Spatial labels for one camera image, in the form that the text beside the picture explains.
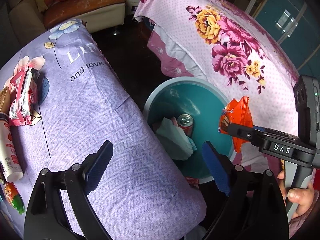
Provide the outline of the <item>person's right hand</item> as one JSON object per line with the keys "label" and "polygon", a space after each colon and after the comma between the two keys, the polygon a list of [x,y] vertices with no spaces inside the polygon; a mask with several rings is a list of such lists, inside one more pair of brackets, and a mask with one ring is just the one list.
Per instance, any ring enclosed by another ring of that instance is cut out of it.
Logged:
{"label": "person's right hand", "polygon": [[312,206],[314,199],[313,184],[309,181],[306,189],[295,188],[286,190],[284,187],[284,177],[285,171],[282,170],[277,176],[279,179],[279,188],[284,200],[288,199],[291,203],[298,204],[296,211],[291,216],[291,219],[294,219],[304,215]]}

